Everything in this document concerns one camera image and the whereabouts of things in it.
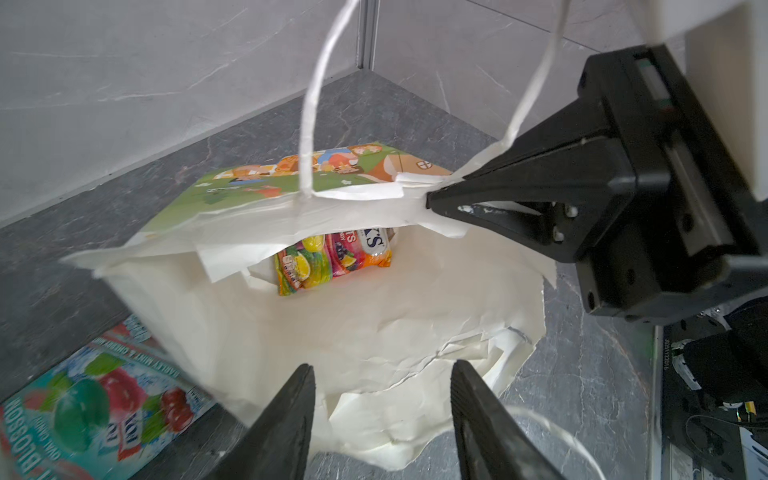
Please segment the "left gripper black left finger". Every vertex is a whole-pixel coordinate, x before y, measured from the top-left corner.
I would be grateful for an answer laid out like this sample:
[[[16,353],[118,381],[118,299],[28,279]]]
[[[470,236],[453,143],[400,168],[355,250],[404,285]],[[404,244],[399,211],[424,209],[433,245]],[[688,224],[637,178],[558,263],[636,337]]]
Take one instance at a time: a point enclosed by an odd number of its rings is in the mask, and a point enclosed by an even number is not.
[[[300,365],[209,479],[302,479],[315,408],[315,375]]]

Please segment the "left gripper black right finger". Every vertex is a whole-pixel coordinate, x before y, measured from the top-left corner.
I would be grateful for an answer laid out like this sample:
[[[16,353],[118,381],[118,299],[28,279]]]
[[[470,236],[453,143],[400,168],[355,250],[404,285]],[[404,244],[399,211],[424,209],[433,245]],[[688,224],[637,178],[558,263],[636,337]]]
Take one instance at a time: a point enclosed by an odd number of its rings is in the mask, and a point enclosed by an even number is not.
[[[451,411],[463,479],[561,479],[474,367],[454,363]]]

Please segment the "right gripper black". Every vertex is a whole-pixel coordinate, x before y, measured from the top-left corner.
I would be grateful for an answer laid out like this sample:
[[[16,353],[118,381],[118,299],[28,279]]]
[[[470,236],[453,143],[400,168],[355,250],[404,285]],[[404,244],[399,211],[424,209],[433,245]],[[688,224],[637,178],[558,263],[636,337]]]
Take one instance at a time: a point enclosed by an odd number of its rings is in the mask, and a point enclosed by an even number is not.
[[[595,316],[666,325],[765,294],[767,204],[669,51],[591,56],[579,93],[599,99],[567,105],[428,208],[561,263],[592,249],[577,272]]]

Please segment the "teal snack packet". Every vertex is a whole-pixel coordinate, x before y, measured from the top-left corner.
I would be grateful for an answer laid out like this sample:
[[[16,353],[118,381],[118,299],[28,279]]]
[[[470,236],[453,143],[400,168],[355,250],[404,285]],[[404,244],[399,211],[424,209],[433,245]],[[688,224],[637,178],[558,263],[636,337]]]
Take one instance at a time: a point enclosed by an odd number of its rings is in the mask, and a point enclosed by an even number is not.
[[[4,479],[129,479],[214,405],[134,316],[1,404]]]

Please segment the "white floral paper bag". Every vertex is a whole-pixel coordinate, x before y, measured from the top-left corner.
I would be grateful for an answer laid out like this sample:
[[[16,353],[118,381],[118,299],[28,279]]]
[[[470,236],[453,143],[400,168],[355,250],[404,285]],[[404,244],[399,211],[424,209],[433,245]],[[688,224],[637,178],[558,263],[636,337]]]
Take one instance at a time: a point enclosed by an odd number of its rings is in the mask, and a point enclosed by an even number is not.
[[[192,378],[244,423],[301,364],[317,381],[312,451],[399,470],[451,425],[449,375],[466,360],[503,392],[544,336],[554,262],[442,217],[430,193],[459,174],[364,143],[316,151],[322,81],[356,3],[325,38],[299,151],[204,176],[118,248],[69,255],[104,280]],[[290,296],[274,255],[315,235],[393,228],[389,267]]]

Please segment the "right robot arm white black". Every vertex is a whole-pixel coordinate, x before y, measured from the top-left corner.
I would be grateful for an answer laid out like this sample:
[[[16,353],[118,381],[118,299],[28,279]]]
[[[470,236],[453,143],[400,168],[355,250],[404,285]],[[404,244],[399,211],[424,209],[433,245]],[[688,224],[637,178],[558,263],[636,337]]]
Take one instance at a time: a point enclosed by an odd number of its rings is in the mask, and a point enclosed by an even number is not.
[[[576,267],[586,312],[662,327],[663,435],[767,474],[767,204],[668,49],[591,56],[578,96],[427,207]]]

